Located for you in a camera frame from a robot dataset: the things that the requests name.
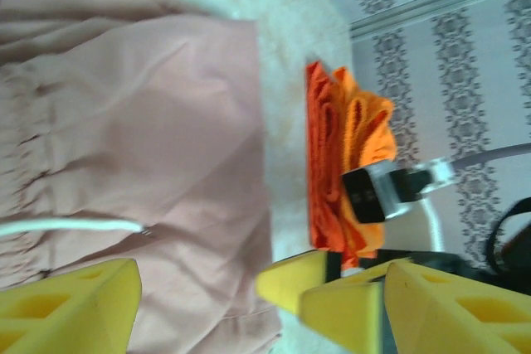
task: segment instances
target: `orange towel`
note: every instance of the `orange towel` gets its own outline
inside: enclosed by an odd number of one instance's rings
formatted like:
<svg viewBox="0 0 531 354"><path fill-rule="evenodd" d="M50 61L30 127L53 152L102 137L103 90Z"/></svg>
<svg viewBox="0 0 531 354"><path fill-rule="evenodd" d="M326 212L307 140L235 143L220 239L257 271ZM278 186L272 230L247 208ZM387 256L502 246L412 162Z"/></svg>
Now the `orange towel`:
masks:
<svg viewBox="0 0 531 354"><path fill-rule="evenodd" d="M343 267L373 257L384 239L381 224L356 220L341 174L394 159L388 122L392 102L361 91L345 68L326 75L319 62L306 68L309 230L314 247L343 253Z"/></svg>

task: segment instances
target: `white floor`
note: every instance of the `white floor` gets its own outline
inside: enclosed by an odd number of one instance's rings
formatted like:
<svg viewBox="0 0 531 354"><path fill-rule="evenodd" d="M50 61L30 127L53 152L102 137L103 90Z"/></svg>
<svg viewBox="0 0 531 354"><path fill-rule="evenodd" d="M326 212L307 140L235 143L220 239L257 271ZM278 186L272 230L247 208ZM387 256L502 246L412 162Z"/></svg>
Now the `white floor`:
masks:
<svg viewBox="0 0 531 354"><path fill-rule="evenodd" d="M316 58L352 67L348 26L329 0L190 0L227 17L259 22L267 126L266 178L273 201L275 259L309 248L306 217L304 66ZM273 352L342 353L282 314Z"/></svg>

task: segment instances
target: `yellow foam support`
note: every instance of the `yellow foam support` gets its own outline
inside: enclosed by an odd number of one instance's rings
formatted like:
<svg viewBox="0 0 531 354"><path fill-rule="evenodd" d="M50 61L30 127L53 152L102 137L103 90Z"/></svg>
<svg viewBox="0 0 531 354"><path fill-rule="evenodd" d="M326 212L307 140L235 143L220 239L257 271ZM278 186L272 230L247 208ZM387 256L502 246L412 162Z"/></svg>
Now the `yellow foam support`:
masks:
<svg viewBox="0 0 531 354"><path fill-rule="evenodd" d="M256 292L264 300L299 314L300 295L324 284L326 252L313 250L281 260L262 271L256 279Z"/></svg>
<svg viewBox="0 0 531 354"><path fill-rule="evenodd" d="M117 259L0 292L2 354L125 353L139 270Z"/></svg>
<svg viewBox="0 0 531 354"><path fill-rule="evenodd" d="M351 352L379 354L382 285L334 282L302 294L300 321Z"/></svg>
<svg viewBox="0 0 531 354"><path fill-rule="evenodd" d="M384 297L401 354L531 353L529 296L394 262Z"/></svg>

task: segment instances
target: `white cord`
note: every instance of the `white cord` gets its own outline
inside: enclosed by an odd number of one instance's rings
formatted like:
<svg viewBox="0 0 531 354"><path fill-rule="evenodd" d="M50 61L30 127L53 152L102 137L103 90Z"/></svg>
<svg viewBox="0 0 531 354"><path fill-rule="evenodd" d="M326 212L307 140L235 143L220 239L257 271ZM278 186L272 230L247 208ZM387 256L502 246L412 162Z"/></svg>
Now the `white cord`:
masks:
<svg viewBox="0 0 531 354"><path fill-rule="evenodd" d="M145 231L145 227L134 221L127 220L69 218L42 218L0 223L0 236L39 230L126 230L134 233L141 233Z"/></svg>

